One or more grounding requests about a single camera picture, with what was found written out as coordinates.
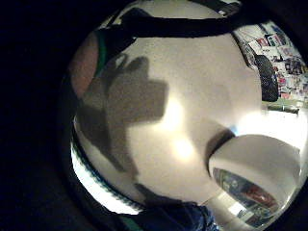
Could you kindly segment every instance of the green fabric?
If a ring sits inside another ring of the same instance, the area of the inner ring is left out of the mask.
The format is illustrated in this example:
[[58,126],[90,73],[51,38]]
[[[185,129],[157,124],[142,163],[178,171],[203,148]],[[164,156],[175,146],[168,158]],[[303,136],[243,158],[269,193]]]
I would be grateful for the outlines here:
[[120,219],[122,220],[122,222],[125,224],[126,228],[128,228],[129,231],[144,231],[132,219],[125,217],[120,217]]
[[105,43],[105,36],[102,31],[95,31],[95,34],[97,36],[97,41],[98,41],[98,60],[97,60],[97,65],[96,65],[96,70],[95,70],[95,75],[98,75],[101,70],[105,66],[106,62],[106,56],[107,56],[107,47]]

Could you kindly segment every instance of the blue clothing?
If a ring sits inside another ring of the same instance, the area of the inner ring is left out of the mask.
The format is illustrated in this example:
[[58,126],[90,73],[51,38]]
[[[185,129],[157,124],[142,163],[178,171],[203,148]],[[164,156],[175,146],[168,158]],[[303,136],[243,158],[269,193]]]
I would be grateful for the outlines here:
[[121,221],[130,231],[218,231],[212,213],[192,203],[151,207]]

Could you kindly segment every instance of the black object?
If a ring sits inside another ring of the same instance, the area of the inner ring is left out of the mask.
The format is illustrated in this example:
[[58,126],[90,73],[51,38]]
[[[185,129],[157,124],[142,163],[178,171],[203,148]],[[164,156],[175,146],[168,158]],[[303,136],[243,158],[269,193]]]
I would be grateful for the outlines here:
[[[100,213],[101,206],[83,188],[67,184],[67,179],[76,180],[76,176],[70,172],[71,178],[67,178],[58,158],[57,99],[65,69],[78,45],[107,15],[129,2],[2,3],[0,76],[1,92],[7,95],[1,105],[0,229],[108,230],[107,224],[113,219]],[[254,3],[269,10],[266,15],[287,33],[307,62],[306,1]],[[257,17],[260,11],[250,14]],[[80,192],[84,204],[72,189]],[[267,230],[307,230],[307,194],[306,183],[290,209]]]
[[275,102],[278,100],[278,83],[270,60],[264,55],[254,56],[260,73],[262,100]]

